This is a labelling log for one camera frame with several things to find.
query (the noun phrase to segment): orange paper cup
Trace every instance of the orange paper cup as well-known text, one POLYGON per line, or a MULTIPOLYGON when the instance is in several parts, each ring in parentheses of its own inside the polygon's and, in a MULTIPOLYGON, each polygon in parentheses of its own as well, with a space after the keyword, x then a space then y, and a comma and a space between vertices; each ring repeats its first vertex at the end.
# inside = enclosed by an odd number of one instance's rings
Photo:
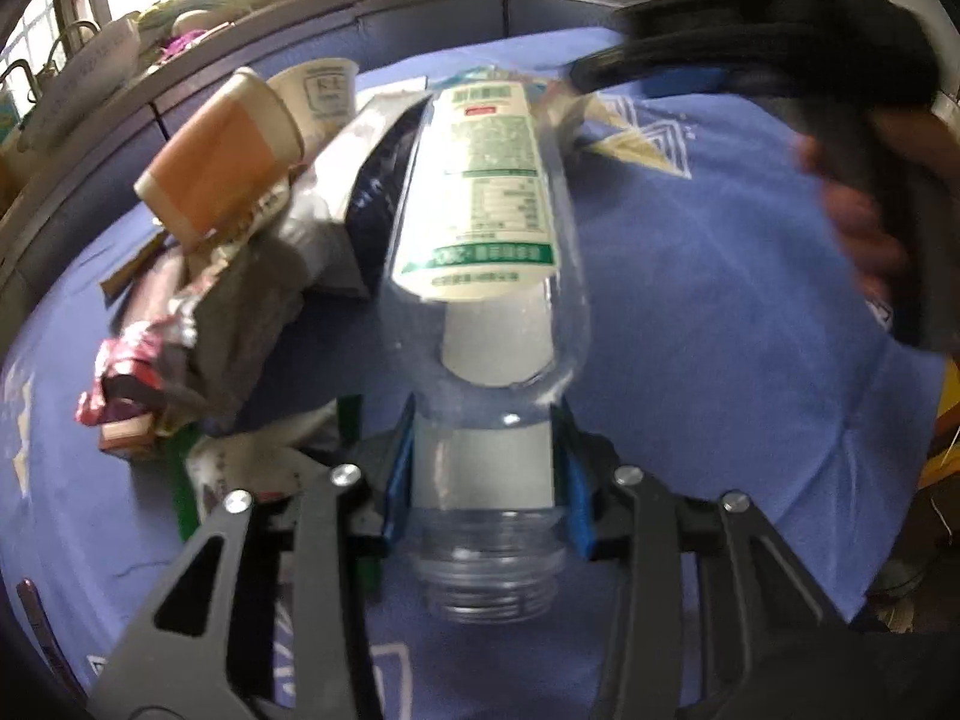
POLYGON ((240 68, 166 143, 133 189, 190 251, 303 157, 304 141, 283 100, 254 71, 240 68))

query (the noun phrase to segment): blue tablecloth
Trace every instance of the blue tablecloth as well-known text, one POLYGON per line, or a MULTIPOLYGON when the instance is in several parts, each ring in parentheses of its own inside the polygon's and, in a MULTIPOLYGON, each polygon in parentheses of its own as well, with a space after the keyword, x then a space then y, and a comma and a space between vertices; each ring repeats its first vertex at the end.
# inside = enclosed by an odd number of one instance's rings
MULTIPOLYGON (((613 42, 603 29, 532 35, 416 57, 359 86, 483 64, 543 73, 613 42)), ((875 323, 785 125, 735 97, 649 101, 627 89, 607 103, 661 159, 583 151, 569 170, 593 314, 570 391, 578 421, 681 493, 746 490, 853 615, 912 496, 942 361, 875 323)), ((18 613, 16 583, 35 581, 85 685, 181 547, 165 468, 101 455, 71 419, 107 333, 98 280, 150 234, 142 207, 104 232, 3 370, 0 568, 18 613)), ((357 391, 368 432, 394 423, 406 391, 376 308, 309 298, 244 420, 357 391)), ((388 560, 383 595, 368 628, 390 720, 586 716, 611 619, 608 568, 573 562, 551 613, 514 627, 430 619, 402 557, 388 560)), ((277 677, 290 694, 286 629, 280 610, 277 677)))

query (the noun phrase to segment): metal screw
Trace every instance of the metal screw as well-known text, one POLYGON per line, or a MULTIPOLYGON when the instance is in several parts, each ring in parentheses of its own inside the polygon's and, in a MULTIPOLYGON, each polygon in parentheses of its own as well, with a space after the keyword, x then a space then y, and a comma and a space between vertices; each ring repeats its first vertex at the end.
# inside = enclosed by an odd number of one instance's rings
POLYGON ((243 514, 253 505, 253 495, 246 490, 234 490, 224 498, 224 509, 231 514, 243 514))
POLYGON ((344 463, 342 466, 337 466, 336 469, 330 471, 330 481, 338 488, 353 487, 353 485, 360 481, 361 476, 363 476, 363 474, 360 473, 360 469, 349 463, 344 463))
POLYGON ((613 471, 613 480, 622 488, 632 488, 643 481, 643 471, 636 466, 621 466, 613 471))
POLYGON ((743 514, 750 509, 750 496, 740 490, 732 490, 720 499, 720 503, 731 514, 743 514))

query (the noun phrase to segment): bottle mouth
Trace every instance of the bottle mouth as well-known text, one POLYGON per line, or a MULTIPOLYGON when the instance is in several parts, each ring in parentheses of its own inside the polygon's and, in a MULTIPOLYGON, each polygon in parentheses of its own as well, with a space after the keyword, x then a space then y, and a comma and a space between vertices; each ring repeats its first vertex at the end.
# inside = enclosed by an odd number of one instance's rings
POLYGON ((415 509, 406 551, 430 613, 460 623, 520 622, 546 613, 565 562, 554 533, 562 517, 562 509, 415 509))

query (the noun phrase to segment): human hand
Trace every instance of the human hand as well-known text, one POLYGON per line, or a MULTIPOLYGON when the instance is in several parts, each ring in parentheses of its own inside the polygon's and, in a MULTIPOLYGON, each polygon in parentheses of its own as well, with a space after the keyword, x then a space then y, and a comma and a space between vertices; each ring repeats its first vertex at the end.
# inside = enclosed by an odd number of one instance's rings
MULTIPOLYGON (((947 184, 954 197, 960 197, 960 143, 943 122, 922 109, 880 110, 872 120, 889 148, 926 167, 947 184)), ((868 194, 829 178, 824 148, 816 140, 802 138, 798 152, 800 166, 824 180, 824 213, 856 268, 861 292, 866 298, 888 303, 886 280, 902 271, 907 259, 901 244, 883 231, 880 207, 868 194)))

